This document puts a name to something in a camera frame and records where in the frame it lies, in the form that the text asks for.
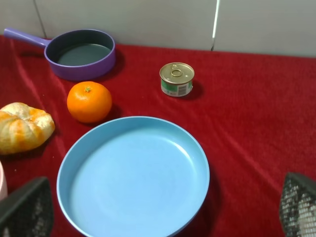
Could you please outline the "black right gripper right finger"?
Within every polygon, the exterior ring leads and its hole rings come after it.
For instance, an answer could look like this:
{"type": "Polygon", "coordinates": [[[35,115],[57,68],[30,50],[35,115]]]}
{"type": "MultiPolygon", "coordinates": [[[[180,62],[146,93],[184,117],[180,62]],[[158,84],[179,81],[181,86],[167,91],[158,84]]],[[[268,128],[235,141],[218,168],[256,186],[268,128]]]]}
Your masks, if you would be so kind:
{"type": "Polygon", "coordinates": [[[280,198],[279,219],[286,237],[316,235],[315,180],[299,173],[287,173],[280,198]]]}

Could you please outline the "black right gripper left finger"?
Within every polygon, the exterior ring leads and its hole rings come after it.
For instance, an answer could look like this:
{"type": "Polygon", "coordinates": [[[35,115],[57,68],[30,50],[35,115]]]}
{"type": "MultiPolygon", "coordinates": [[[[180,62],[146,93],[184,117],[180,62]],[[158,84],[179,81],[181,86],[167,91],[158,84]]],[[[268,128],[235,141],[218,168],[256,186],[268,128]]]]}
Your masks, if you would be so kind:
{"type": "Polygon", "coordinates": [[[37,177],[0,201],[2,237],[49,237],[54,224],[50,183],[37,177]]]}

